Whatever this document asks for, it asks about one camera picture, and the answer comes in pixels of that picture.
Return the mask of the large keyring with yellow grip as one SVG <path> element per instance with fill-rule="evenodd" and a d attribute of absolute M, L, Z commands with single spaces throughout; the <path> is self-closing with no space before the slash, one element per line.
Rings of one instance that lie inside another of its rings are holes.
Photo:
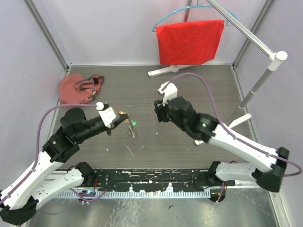
<path fill-rule="evenodd" d="M 126 124 L 127 126 L 127 133 L 128 135 L 131 137 L 131 138 L 135 138 L 136 135 L 137 135 L 137 132 L 136 132 L 136 128 L 135 126 L 133 126 L 133 122 L 131 124 Z"/>

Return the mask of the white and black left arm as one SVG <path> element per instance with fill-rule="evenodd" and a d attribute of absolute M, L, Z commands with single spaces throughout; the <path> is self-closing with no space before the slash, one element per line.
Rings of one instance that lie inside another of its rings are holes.
<path fill-rule="evenodd" d="M 81 143 L 103 132 L 110 135 L 128 118 L 128 114 L 118 113 L 107 104 L 97 110 L 99 115 L 87 120 L 82 109 L 71 108 L 60 119 L 60 128 L 43 145 L 33 164 L 10 187 L 0 192 L 0 217 L 4 222 L 21 225 L 62 192 L 94 184 L 96 173 L 87 162 L 78 163 L 47 184 L 43 182 L 80 150 Z"/>

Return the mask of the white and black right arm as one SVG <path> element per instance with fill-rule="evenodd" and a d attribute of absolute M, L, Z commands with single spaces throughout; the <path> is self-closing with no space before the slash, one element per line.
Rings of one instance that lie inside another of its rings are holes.
<path fill-rule="evenodd" d="M 246 163 L 214 161 L 207 175 L 212 186 L 236 180 L 256 183 L 270 192 L 280 191 L 289 156 L 286 148 L 270 148 L 246 138 L 220 124 L 216 118 L 196 112 L 181 96 L 167 103 L 156 100 L 154 111 L 159 122 L 172 122 L 189 137 L 223 148 L 246 160 Z"/>

